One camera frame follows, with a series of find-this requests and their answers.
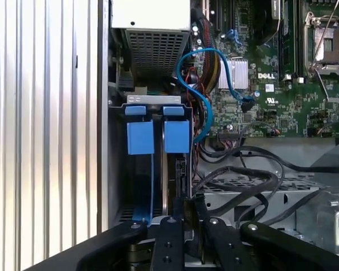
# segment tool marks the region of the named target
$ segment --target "capacitor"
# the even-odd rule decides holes
[[[254,95],[255,98],[259,98],[260,97],[260,91],[258,91],[258,90],[255,91],[253,95]]]

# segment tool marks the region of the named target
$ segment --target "screw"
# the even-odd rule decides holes
[[[217,220],[217,219],[215,219],[215,218],[211,218],[210,219],[210,223],[212,223],[212,224],[217,224],[219,221]]]
[[[250,230],[257,230],[257,229],[258,229],[258,227],[257,227],[256,225],[254,225],[254,224],[249,224],[247,227],[248,227]]]
[[[140,227],[141,227],[141,224],[137,224],[137,223],[134,223],[134,224],[131,226],[132,229],[138,229],[138,228],[140,228]]]
[[[163,258],[163,261],[164,261],[166,264],[169,264],[170,262],[172,262],[172,259],[171,259],[171,257],[166,256],[166,257]]]
[[[177,220],[175,220],[173,217],[170,217],[168,220],[167,220],[168,223],[175,223],[177,222]]]

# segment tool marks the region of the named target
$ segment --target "dell logo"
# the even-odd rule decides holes
[[[275,79],[273,73],[258,73],[259,79]]]

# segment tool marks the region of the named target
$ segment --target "heatsink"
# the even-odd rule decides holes
[[[227,64],[230,70],[232,88],[247,89],[249,87],[249,64],[247,59],[231,59],[227,60]],[[221,61],[221,74],[218,88],[229,89],[223,61]]]

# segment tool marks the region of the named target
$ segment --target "power supply vent grille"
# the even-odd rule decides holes
[[[140,77],[170,76],[182,55],[188,32],[126,30],[132,62]]]

